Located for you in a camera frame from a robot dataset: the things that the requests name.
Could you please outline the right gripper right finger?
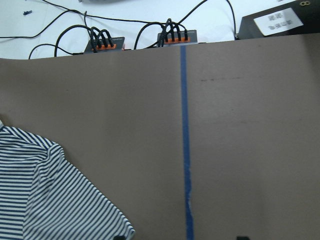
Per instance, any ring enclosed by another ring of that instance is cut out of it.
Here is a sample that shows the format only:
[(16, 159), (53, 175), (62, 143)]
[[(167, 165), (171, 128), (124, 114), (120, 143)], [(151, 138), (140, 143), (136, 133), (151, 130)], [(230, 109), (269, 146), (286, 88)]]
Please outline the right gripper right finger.
[(247, 236), (237, 236), (236, 240), (248, 240)]

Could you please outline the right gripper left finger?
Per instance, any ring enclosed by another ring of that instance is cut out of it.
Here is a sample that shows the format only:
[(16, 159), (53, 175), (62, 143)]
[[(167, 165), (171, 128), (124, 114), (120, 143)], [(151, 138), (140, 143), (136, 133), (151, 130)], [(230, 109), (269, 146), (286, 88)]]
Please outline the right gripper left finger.
[(114, 240), (126, 240), (126, 237), (123, 235), (117, 235), (114, 237)]

